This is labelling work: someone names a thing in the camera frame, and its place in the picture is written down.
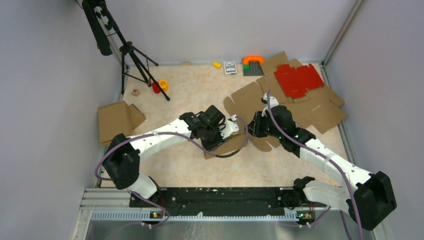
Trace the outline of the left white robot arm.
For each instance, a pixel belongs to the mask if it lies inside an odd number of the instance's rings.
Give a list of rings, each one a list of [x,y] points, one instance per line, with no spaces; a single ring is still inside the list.
[[[160,202],[156,183],[140,173],[142,160],[175,144],[199,139],[206,152],[216,150],[240,130],[236,115],[229,119],[211,105],[199,113],[185,112],[172,122],[144,134],[116,135],[101,165],[118,190],[128,190],[141,196],[149,207]]]

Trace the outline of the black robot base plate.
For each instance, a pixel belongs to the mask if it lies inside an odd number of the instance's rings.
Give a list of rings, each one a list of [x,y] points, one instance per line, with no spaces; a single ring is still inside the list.
[[[317,219],[316,204],[291,187],[168,187],[148,202],[131,194],[129,207],[151,210],[158,219],[167,210],[175,219],[201,217],[206,220],[271,220],[311,224]]]

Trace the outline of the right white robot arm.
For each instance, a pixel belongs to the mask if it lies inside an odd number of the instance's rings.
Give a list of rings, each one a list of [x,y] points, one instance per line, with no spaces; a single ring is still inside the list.
[[[277,139],[287,152],[313,164],[338,182],[331,185],[309,176],[296,179],[293,200],[297,205],[318,202],[336,208],[349,214],[367,231],[373,230],[397,208],[387,174],[362,169],[330,150],[310,131],[297,126],[285,106],[256,111],[248,124],[248,132],[257,138]]]

